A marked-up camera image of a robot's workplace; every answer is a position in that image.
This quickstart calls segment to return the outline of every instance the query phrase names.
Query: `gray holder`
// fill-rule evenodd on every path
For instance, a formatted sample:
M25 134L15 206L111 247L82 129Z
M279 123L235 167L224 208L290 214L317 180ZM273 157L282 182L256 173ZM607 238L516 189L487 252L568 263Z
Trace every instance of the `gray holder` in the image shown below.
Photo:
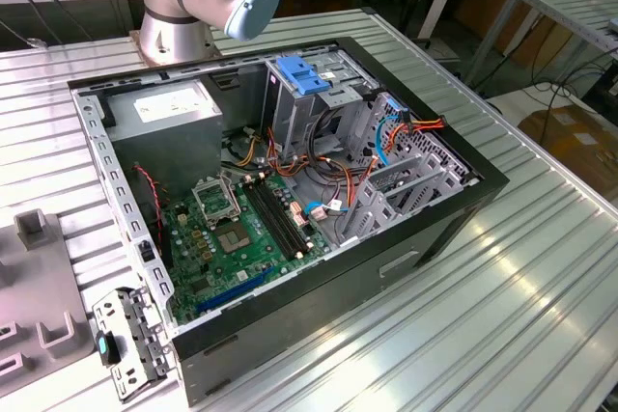
M60 222L40 209L0 229L0 398L94 349Z

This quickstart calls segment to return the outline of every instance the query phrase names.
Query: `blue drive bay latch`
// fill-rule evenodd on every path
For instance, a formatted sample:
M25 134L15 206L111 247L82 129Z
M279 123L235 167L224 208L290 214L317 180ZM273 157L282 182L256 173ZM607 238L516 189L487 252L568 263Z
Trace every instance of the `blue drive bay latch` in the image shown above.
M330 84L322 80L311 65L300 57L278 58L277 65L302 96L330 89Z

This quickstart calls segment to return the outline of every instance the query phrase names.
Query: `table leg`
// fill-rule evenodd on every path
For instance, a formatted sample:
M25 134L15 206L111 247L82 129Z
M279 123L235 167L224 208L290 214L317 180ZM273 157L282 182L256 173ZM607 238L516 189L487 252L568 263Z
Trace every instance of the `table leg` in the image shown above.
M431 37L435 25L437 24L437 21L440 19L440 15L444 10L446 1L447 0L434 0L434 3L429 10L429 13L427 14L427 17L425 18L423 27L421 28L420 33L418 33L418 39L428 39Z
M534 24L534 22L537 20L538 17L539 17L539 13L536 10L532 9L530 13L527 15L527 17L525 18L525 20L521 23L520 28L513 35L513 38L511 39L506 49L504 50L505 57L509 53L511 53L513 49L515 49L515 47L517 47L518 44L523 40L523 37L528 32L528 30L532 27L532 25Z
M468 67L469 71L465 75L465 78L463 80L466 85L470 86L472 84L472 79L476 77L476 74L479 72L479 69L483 65L483 62L485 61L488 53L490 53L490 50L492 50L493 44L495 43L495 40L500 34L500 31L502 31L502 28L504 27L506 22L511 18L513 9L517 5L518 1L519 0L506 0L506 2L504 3L502 10L496 17L492 27L485 35L485 38L481 42L481 45L479 46L478 50L474 54L474 57L472 58L472 62Z

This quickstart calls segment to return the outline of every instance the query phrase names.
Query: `cardboard box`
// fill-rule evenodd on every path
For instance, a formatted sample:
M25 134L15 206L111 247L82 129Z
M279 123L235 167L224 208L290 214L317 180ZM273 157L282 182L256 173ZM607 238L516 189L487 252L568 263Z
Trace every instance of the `cardboard box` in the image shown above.
M547 111L519 128L539 143ZM618 138L577 105L551 110L543 148L607 200L618 198Z

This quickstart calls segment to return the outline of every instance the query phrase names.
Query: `metal slotted table surface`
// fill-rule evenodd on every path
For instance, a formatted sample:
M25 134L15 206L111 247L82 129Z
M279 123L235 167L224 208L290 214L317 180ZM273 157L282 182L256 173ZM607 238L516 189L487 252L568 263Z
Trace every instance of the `metal slotted table surface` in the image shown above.
M478 73L518 2L523 2L534 9L535 13L530 14L532 21L529 21L528 26L532 25L538 14L543 14L579 37L579 47L576 47L572 54L574 59L578 58L587 42L602 52L609 52L618 47L618 35L608 26L610 19L618 18L618 0L507 0L472 59L465 77L467 84Z
M436 260L196 410L593 410L618 380L618 212L380 17L272 21L224 53L350 35L510 179ZM128 39L0 55L0 221L60 214L83 302L136 284L65 81L144 65ZM127 406L97 354L0 409L183 410L170 376Z

